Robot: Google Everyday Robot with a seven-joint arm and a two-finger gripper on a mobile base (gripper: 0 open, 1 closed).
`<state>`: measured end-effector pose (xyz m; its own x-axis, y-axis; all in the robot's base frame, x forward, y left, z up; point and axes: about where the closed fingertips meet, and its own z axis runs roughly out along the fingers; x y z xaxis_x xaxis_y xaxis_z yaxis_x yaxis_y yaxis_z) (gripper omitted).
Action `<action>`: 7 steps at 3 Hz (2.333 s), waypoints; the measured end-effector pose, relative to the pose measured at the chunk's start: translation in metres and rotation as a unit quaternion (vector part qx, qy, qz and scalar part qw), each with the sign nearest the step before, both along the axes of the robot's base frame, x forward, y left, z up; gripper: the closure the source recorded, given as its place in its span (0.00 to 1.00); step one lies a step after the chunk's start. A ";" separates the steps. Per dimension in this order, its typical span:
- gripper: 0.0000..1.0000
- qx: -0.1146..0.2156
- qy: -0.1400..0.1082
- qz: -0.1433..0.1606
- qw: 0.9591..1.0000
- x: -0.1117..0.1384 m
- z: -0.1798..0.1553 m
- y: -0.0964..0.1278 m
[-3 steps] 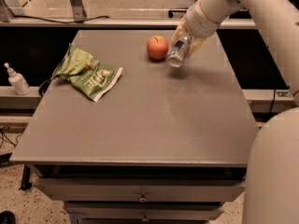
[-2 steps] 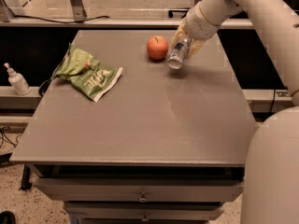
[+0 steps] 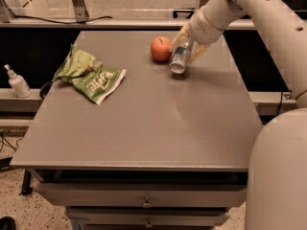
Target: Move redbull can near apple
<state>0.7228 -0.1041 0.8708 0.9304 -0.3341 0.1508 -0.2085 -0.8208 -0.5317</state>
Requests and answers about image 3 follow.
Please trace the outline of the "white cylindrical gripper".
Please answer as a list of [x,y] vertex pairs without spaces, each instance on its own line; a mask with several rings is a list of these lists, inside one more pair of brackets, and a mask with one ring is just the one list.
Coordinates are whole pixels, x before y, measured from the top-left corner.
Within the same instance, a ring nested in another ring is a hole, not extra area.
[[173,39],[169,51],[173,52],[178,46],[189,42],[192,38],[197,41],[192,44],[190,62],[200,58],[222,35],[224,28],[223,13],[217,7],[201,7],[178,32]]

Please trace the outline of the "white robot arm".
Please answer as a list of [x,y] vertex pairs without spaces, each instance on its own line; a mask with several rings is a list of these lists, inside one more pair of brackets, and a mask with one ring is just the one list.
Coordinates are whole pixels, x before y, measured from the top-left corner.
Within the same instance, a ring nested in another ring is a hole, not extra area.
[[257,106],[285,106],[259,131],[248,161],[245,230],[307,230],[307,27],[282,0],[208,0],[172,42],[196,42],[201,56],[235,20],[249,16],[288,87],[249,94]]

